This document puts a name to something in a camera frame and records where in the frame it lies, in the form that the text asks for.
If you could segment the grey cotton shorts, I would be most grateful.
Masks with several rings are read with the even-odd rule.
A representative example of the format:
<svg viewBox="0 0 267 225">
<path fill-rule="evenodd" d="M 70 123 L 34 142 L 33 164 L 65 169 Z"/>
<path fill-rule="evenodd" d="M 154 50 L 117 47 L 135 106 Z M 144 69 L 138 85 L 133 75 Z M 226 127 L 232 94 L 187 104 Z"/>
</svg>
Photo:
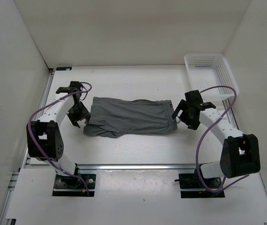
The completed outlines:
<svg viewBox="0 0 267 225">
<path fill-rule="evenodd" d="M 123 135 L 169 135 L 177 130 L 171 100 L 126 101 L 94 97 L 91 117 L 83 133 L 87 136 L 119 138 Z"/>
</svg>

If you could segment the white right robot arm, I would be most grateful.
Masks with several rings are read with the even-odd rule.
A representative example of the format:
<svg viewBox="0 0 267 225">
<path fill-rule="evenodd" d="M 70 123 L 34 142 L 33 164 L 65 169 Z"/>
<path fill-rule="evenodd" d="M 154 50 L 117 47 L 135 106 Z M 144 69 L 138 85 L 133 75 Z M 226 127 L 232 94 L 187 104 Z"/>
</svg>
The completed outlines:
<svg viewBox="0 0 267 225">
<path fill-rule="evenodd" d="M 211 178 L 234 178 L 260 171 L 259 142 L 255 135 L 244 134 L 224 119 L 216 106 L 204 102 L 198 90 L 185 93 L 172 115 L 178 117 L 189 129 L 197 130 L 200 124 L 222 144 L 220 160 L 198 165 L 194 183 L 205 187 Z"/>
</svg>

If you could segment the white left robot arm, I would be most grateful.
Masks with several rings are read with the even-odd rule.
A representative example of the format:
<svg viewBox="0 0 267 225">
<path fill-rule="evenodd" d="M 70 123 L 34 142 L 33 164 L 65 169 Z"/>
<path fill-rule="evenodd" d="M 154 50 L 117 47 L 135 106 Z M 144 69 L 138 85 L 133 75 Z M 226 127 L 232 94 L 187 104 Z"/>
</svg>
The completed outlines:
<svg viewBox="0 0 267 225">
<path fill-rule="evenodd" d="M 76 163 L 64 153 L 60 125 L 65 117 L 79 128 L 79 121 L 90 119 L 83 104 L 82 95 L 92 90 L 88 82 L 71 81 L 67 87 L 59 87 L 51 103 L 34 112 L 27 123 L 27 146 L 31 158 L 43 161 L 54 168 L 72 188 L 81 184 L 81 175 Z"/>
</svg>

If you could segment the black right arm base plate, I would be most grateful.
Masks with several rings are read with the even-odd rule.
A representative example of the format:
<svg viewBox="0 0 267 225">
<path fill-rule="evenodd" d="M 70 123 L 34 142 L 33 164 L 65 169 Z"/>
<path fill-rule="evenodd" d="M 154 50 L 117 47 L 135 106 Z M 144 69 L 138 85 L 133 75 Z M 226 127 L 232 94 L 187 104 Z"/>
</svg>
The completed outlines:
<svg viewBox="0 0 267 225">
<path fill-rule="evenodd" d="M 200 182 L 197 173 L 180 173 L 174 182 L 179 183 L 182 199 L 225 198 L 224 191 L 209 192 Z"/>
</svg>

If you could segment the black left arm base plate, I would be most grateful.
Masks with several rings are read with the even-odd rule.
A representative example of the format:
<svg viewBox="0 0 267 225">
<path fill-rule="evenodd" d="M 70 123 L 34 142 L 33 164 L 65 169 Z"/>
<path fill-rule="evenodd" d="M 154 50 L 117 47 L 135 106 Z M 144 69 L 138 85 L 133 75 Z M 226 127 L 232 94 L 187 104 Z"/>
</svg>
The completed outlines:
<svg viewBox="0 0 267 225">
<path fill-rule="evenodd" d="M 52 196 L 94 197 L 96 174 L 81 174 L 81 177 L 87 184 L 88 191 L 80 179 L 57 174 L 53 184 Z"/>
</svg>

